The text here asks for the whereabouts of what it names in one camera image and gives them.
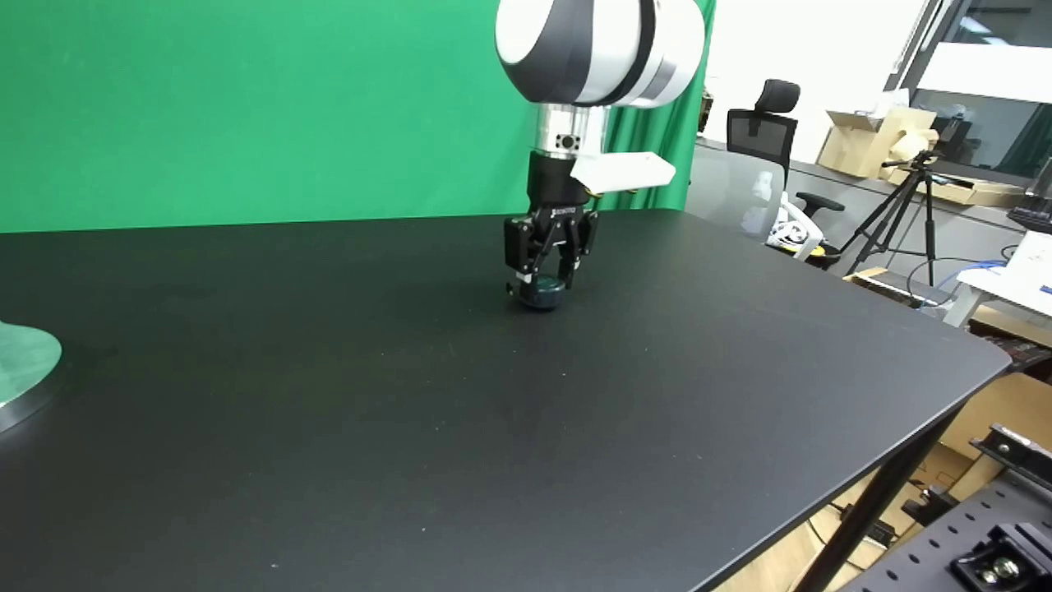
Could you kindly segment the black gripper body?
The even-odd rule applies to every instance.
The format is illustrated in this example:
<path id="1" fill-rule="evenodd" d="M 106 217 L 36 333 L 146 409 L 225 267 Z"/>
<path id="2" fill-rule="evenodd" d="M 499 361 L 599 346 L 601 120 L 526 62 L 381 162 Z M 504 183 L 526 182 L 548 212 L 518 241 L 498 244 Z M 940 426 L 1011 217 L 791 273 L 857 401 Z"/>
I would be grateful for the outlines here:
<path id="1" fill-rule="evenodd" d="M 504 219 L 504 259 L 517 244 L 529 244 L 540 267 L 560 251 L 581 256 L 591 251 L 599 214 L 587 209 L 585 183 L 571 179 L 570 157 L 533 152 L 526 199 L 529 212 Z"/>

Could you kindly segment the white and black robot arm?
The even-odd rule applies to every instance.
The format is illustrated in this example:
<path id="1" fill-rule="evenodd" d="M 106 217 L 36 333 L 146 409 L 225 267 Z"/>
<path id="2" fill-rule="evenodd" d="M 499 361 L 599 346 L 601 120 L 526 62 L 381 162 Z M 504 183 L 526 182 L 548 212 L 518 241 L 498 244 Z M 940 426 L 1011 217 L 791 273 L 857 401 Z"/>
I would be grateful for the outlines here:
<path id="1" fill-rule="evenodd" d="M 504 224 L 508 292 L 553 305 L 596 244 L 591 199 L 663 189 L 675 165 L 655 152 L 609 152 L 610 109 L 661 109 L 696 77 L 702 13 L 695 0 L 499 0 L 498 59 L 540 109 L 529 152 L 529 212 Z"/>

